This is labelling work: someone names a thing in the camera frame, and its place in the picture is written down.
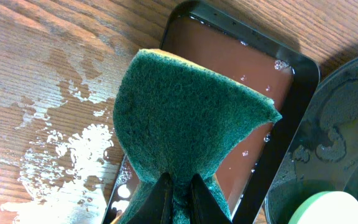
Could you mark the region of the light green plate front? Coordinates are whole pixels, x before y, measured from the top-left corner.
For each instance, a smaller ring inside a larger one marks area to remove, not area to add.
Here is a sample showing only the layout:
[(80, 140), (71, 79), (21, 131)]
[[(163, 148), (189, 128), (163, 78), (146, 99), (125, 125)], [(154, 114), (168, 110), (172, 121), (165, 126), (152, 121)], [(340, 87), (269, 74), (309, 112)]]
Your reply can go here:
[(349, 193), (324, 191), (306, 199), (288, 224), (358, 224), (358, 201)]

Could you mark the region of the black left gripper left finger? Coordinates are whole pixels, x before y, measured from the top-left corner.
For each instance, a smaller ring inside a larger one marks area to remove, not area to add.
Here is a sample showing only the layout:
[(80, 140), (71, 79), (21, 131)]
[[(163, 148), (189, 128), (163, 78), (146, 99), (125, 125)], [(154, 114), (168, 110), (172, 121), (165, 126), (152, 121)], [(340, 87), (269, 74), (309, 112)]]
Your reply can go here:
[(172, 224), (172, 211), (173, 182), (170, 174), (165, 172), (127, 224)]

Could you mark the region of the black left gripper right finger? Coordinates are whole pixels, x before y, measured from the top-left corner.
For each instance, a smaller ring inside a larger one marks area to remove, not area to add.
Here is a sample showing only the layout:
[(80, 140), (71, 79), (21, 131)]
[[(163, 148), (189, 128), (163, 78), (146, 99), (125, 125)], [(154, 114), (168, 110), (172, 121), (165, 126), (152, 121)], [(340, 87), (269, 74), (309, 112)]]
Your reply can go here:
[(220, 209), (199, 174), (195, 174), (191, 180), (189, 204), (191, 224), (232, 223)]

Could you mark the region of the green scouring sponge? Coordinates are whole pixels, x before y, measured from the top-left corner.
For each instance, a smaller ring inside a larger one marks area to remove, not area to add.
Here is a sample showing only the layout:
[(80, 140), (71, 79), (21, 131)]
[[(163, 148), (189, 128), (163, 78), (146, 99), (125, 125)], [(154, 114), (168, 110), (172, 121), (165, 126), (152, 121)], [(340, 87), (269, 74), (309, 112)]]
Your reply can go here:
[(253, 130), (280, 119), (271, 98), (245, 85), (163, 50), (138, 51), (113, 111), (116, 136), (140, 180), (119, 222), (135, 217), (164, 173), (172, 178), (174, 223), (190, 222), (187, 195), (197, 174), (229, 218), (218, 167)]

